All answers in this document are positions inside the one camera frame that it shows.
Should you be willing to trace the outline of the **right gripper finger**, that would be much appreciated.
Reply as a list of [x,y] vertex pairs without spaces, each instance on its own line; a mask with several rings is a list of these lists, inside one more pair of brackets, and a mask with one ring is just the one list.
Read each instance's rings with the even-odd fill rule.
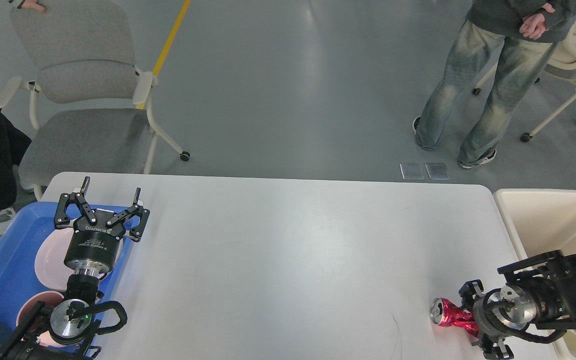
[[461,298],[461,309],[470,313],[480,312],[482,309],[483,284],[481,280],[466,281],[460,287],[458,294]]
[[482,351],[485,360],[513,360],[514,353],[504,342],[504,339],[480,335],[476,341],[471,342],[471,346],[478,347]]

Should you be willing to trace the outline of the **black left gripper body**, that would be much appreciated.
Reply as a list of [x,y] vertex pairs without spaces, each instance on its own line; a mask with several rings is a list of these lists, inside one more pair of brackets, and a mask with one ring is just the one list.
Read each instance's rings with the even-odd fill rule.
[[123,223],[111,228],[107,222],[116,215],[112,210],[94,210],[96,223],[89,224],[86,216],[73,223],[74,233],[64,258],[64,265],[73,271],[94,269],[96,275],[112,271],[121,255],[126,229]]

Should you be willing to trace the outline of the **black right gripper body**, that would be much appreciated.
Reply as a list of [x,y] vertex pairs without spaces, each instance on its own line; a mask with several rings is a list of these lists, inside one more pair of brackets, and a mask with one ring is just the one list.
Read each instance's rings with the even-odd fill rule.
[[487,319],[486,310],[484,305],[489,302],[490,297],[493,300],[499,300],[500,288],[493,289],[486,294],[479,292],[473,297],[473,306],[471,313],[475,319],[475,323],[478,326],[478,339],[483,341],[484,338],[488,338],[491,341],[499,341],[506,337],[505,333],[502,333],[498,329],[494,328],[492,323]]

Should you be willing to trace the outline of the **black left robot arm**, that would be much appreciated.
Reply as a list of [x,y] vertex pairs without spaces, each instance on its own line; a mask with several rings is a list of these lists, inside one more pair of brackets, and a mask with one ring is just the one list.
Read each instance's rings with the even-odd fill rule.
[[63,193],[54,215],[56,230],[71,229],[64,265],[72,274],[64,298],[55,306],[37,301],[0,346],[0,360],[93,360],[101,347],[94,338],[123,328],[128,315],[119,301],[102,301],[100,276],[114,271],[124,240],[142,239],[150,210],[137,187],[131,205],[120,212],[93,208],[79,191]]

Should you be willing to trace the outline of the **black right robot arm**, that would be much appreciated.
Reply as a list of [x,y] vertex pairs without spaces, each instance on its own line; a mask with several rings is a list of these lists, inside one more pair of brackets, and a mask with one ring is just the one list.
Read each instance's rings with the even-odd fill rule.
[[487,360],[512,360],[505,339],[551,344],[576,332],[576,254],[546,251],[501,266],[505,285],[483,291],[478,279],[459,290],[462,306],[478,327],[476,346]]

